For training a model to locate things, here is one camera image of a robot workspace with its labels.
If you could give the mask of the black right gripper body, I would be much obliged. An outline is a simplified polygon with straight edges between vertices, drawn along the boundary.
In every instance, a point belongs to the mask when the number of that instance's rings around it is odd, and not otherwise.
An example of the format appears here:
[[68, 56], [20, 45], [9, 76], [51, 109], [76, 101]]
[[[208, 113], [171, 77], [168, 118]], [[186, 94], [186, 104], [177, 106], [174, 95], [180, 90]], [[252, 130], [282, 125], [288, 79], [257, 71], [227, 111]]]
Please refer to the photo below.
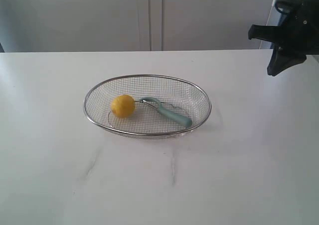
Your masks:
[[319, 54], [319, 0], [304, 0], [279, 26], [283, 39], [274, 48], [283, 48], [305, 55]]

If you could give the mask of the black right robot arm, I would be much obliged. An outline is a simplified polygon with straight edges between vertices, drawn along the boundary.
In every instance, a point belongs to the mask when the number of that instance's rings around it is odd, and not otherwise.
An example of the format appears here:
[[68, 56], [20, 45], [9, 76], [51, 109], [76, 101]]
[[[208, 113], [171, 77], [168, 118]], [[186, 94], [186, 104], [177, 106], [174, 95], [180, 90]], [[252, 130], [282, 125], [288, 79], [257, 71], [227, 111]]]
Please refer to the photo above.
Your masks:
[[277, 26], [252, 25], [248, 38], [273, 44], [267, 73], [276, 76], [319, 53], [319, 0], [274, 0], [275, 9], [285, 16]]

